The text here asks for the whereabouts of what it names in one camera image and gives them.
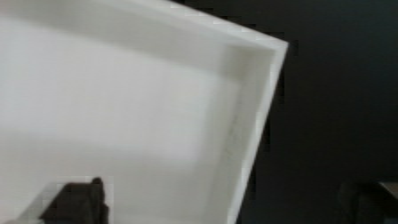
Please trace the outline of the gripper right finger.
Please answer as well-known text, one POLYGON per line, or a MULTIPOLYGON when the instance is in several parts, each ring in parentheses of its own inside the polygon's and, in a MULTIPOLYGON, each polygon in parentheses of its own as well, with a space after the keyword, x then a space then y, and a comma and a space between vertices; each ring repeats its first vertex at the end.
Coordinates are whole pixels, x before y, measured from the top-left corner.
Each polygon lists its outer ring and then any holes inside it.
POLYGON ((338 224, 398 224, 398 199, 377 182, 345 182, 338 224))

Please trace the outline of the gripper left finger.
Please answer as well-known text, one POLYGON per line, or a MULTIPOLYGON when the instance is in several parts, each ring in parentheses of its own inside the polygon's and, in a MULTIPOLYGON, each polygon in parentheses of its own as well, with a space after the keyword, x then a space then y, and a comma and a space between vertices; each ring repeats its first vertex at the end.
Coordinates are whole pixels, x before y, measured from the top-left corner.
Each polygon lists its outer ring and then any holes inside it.
POLYGON ((45 224, 109 224, 105 185, 100 177, 89 183, 68 183, 40 216, 45 224))

